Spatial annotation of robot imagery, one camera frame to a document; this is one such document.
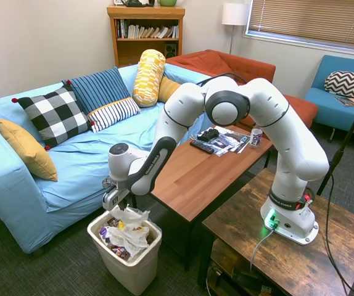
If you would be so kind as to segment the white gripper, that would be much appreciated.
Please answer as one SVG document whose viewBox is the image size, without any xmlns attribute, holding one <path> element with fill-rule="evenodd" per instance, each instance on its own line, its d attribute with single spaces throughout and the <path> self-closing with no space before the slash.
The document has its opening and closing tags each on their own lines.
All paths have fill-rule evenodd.
<svg viewBox="0 0 354 296">
<path fill-rule="evenodd" d="M 107 211 L 113 210 L 116 206 L 124 210 L 127 207 L 128 198 L 128 190 L 110 187 L 103 195 L 102 206 Z"/>
</svg>

